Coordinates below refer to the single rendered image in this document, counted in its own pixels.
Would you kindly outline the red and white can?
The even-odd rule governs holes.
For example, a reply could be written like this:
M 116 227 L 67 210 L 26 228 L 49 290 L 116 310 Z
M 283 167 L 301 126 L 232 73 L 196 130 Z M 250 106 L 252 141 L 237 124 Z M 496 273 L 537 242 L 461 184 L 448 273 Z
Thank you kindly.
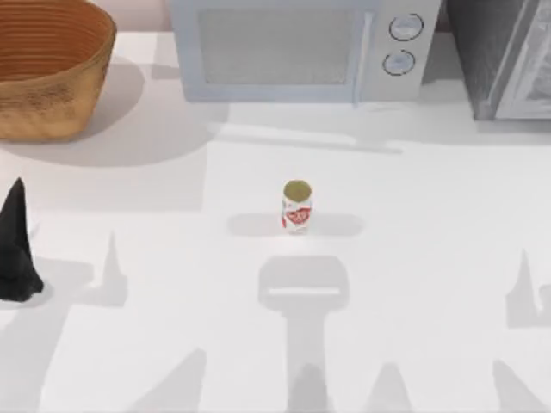
M 290 233 L 304 232 L 312 213 L 312 188 L 304 180 L 288 181 L 283 188 L 282 228 Z

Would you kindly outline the microwave oven door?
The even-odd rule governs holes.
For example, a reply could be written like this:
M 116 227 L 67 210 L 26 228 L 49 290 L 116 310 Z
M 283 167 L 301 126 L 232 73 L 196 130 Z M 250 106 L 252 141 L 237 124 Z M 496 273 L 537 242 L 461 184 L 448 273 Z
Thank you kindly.
M 352 102 L 363 16 L 381 0 L 168 4 L 188 101 Z

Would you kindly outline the microwave knob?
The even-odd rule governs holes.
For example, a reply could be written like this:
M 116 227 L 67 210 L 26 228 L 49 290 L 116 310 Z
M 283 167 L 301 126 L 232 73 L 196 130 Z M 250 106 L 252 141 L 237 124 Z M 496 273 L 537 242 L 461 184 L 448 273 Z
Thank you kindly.
M 424 30 L 424 21 L 417 14 L 394 17 L 389 25 L 389 33 L 396 41 L 416 39 Z
M 382 62 L 384 72 L 392 77 L 400 77 L 408 74 L 414 69 L 415 65 L 415 56 L 404 49 L 389 53 Z

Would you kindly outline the pale microwave oven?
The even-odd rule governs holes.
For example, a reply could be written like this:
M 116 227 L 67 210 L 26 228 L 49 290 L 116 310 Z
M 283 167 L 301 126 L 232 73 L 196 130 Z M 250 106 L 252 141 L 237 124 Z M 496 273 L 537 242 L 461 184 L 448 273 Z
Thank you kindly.
M 381 0 L 371 24 L 368 58 L 362 85 L 363 102 L 401 102 L 418 96 L 428 60 L 441 0 Z M 414 40 L 396 41 L 389 33 L 394 17 L 417 14 L 424 21 L 423 32 Z M 416 58 L 414 69 L 400 77 L 386 74 L 383 59 L 393 52 L 407 50 Z

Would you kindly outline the brown woven basket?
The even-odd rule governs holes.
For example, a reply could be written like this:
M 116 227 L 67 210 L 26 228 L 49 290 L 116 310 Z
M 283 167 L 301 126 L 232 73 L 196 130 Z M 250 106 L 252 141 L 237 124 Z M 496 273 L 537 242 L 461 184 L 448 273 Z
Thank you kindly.
M 90 0 L 0 0 L 0 141 L 71 140 L 87 127 L 117 26 Z

